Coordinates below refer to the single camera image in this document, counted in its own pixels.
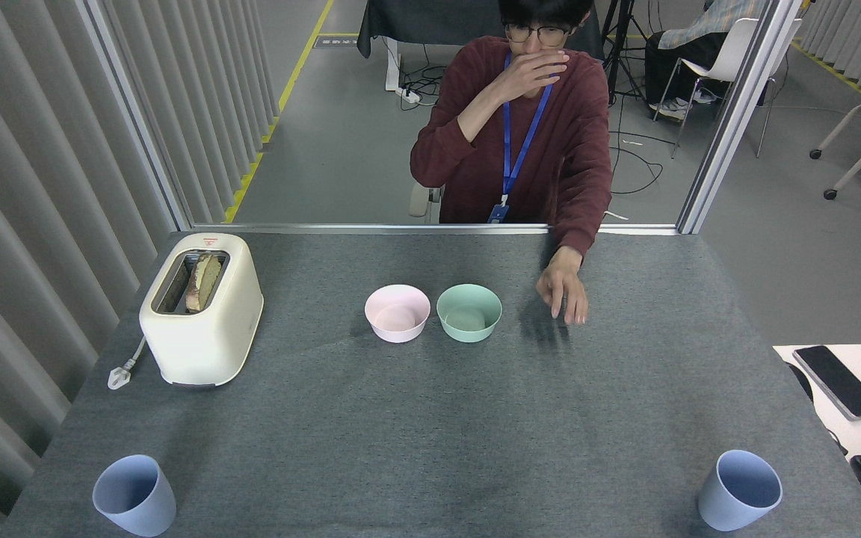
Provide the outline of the person's right hand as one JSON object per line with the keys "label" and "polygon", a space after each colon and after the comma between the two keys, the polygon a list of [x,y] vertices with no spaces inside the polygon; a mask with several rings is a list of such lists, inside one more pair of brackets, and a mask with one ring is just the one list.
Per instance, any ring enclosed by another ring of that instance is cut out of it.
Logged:
{"label": "person's right hand", "polygon": [[490,85],[493,98],[500,105],[520,96],[535,96],[544,87],[560,81],[570,56],[561,50],[543,50],[513,57]]}

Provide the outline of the person's left hand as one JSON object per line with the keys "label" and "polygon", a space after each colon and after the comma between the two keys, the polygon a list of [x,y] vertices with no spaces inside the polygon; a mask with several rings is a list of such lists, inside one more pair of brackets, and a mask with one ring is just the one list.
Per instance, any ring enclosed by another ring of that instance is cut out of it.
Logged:
{"label": "person's left hand", "polygon": [[535,285],[551,317],[563,316],[565,324],[587,323],[589,300],[578,276],[581,263],[583,256],[579,251],[561,246],[551,256]]}

